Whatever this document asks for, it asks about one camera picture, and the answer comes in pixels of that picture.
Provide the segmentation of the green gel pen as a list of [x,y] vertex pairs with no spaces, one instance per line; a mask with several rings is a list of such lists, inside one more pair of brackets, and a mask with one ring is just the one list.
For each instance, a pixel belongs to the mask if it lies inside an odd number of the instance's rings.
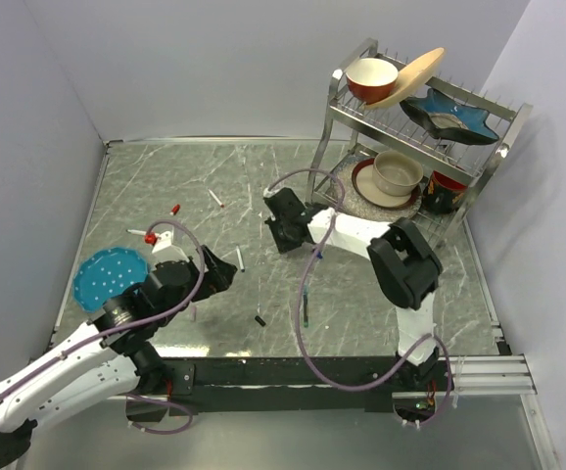
[[308,287],[304,285],[302,293],[302,323],[304,328],[309,326],[309,312],[308,312]]

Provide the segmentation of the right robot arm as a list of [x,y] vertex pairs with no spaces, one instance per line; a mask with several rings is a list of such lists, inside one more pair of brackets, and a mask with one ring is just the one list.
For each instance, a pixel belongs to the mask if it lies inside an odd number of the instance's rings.
[[[435,291],[443,266],[415,224],[407,218],[378,222],[341,214],[320,204],[305,205],[287,187],[265,189],[263,196],[271,212],[265,224],[281,254],[304,244],[314,245],[302,274],[294,314],[297,344],[311,372],[321,382],[345,392],[369,391],[394,377],[410,390],[423,388],[433,377],[439,352],[447,348],[434,333],[433,319]],[[305,286],[317,256],[327,245],[368,260],[381,292],[397,310],[397,362],[366,384],[344,385],[328,378],[313,362],[303,341]]]

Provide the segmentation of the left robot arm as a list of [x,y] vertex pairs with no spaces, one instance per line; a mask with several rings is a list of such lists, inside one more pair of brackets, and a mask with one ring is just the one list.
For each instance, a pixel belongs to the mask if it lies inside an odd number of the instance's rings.
[[0,382],[0,469],[29,449],[34,434],[121,394],[150,394],[170,372],[150,340],[194,302],[230,288],[234,264],[200,248],[167,260],[107,299],[54,349]]

